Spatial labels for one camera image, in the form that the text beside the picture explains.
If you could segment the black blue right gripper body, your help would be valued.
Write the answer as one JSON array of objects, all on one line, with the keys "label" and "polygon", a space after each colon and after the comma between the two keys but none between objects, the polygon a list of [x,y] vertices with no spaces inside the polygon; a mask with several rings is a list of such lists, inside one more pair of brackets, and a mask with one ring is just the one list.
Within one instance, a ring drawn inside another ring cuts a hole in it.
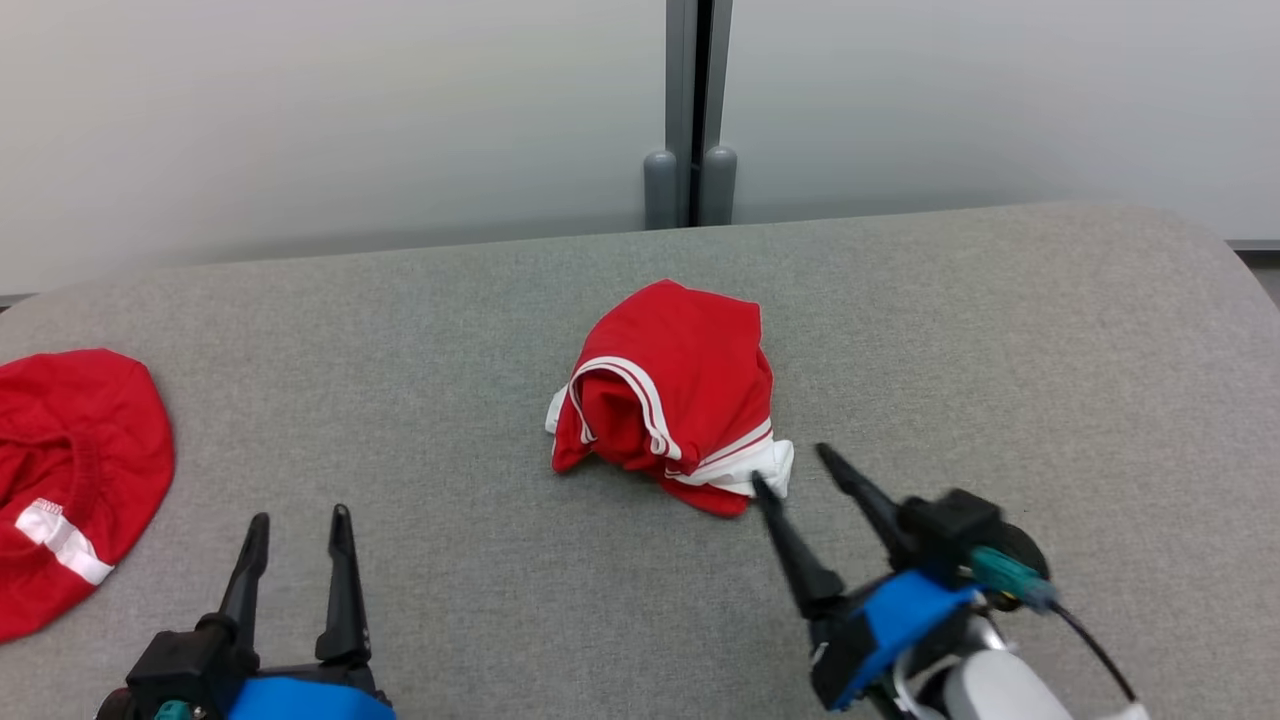
[{"label": "black blue right gripper body", "polygon": [[948,589],[911,570],[838,597],[809,621],[810,680],[823,708],[850,708],[904,653],[909,676],[956,655],[978,589]]}]

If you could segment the red shorts thin white stripes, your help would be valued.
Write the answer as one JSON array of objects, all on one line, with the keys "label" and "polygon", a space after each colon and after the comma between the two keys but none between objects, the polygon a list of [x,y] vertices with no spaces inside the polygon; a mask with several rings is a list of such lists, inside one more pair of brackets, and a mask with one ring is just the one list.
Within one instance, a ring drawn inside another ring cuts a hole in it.
[{"label": "red shorts thin white stripes", "polygon": [[548,407],[552,469],[595,457],[696,510],[739,518],[756,483],[788,495],[795,447],[774,433],[773,388],[756,304],[658,281],[582,342]]}]

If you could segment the red shorts white label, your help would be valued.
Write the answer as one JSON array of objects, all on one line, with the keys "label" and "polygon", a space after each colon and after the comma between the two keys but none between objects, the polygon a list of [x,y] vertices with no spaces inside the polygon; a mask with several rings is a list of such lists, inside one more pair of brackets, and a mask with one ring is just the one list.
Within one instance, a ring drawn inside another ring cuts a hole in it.
[{"label": "red shorts white label", "polygon": [[142,363],[82,348],[0,365],[0,644],[87,600],[174,473],[170,419]]}]

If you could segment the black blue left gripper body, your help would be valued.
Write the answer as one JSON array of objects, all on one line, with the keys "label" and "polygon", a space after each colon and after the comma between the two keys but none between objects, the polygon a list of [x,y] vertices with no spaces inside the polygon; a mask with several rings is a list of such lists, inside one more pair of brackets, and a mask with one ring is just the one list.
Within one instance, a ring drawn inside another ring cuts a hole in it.
[{"label": "black blue left gripper body", "polygon": [[228,720],[397,720],[366,661],[265,669],[250,679]]}]

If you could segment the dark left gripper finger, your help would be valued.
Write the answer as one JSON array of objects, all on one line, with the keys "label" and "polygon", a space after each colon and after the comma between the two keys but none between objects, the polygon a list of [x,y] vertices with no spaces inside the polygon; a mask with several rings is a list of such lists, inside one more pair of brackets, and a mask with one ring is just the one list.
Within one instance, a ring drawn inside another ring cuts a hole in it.
[{"label": "dark left gripper finger", "polygon": [[326,624],[316,639],[321,664],[366,664],[372,655],[358,555],[349,509],[337,503],[332,512],[328,553],[332,575]]},{"label": "dark left gripper finger", "polygon": [[270,515],[257,512],[250,521],[218,610],[218,623],[237,652],[253,651],[259,584],[268,568],[269,544]]}]

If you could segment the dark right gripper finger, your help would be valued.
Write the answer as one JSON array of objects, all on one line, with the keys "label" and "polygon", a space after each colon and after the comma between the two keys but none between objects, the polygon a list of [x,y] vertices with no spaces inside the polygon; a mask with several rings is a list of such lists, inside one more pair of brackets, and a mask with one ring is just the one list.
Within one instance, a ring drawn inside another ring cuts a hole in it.
[{"label": "dark right gripper finger", "polygon": [[904,570],[915,562],[913,542],[899,525],[899,505],[829,445],[815,451],[837,489],[850,497],[884,547],[890,566]]},{"label": "dark right gripper finger", "polygon": [[756,506],[801,618],[815,620],[844,601],[842,578],[823,565],[786,518],[782,498],[763,475],[751,475]]}]

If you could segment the grey partition post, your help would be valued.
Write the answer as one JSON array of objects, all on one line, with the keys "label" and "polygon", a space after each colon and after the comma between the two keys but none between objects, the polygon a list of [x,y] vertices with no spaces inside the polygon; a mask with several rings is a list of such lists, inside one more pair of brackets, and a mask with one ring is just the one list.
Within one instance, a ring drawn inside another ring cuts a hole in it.
[{"label": "grey partition post", "polygon": [[700,227],[699,168],[722,140],[733,0],[666,0],[666,146],[682,227]]}]

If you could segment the grey cylinder post foot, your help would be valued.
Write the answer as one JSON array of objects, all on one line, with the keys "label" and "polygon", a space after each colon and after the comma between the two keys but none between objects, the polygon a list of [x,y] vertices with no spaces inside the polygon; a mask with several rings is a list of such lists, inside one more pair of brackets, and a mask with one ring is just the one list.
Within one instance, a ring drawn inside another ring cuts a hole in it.
[{"label": "grey cylinder post foot", "polygon": [[699,225],[733,222],[739,155],[724,145],[705,151],[699,168]]},{"label": "grey cylinder post foot", "polygon": [[669,150],[649,152],[643,160],[644,227],[672,229],[680,224],[678,159]]}]

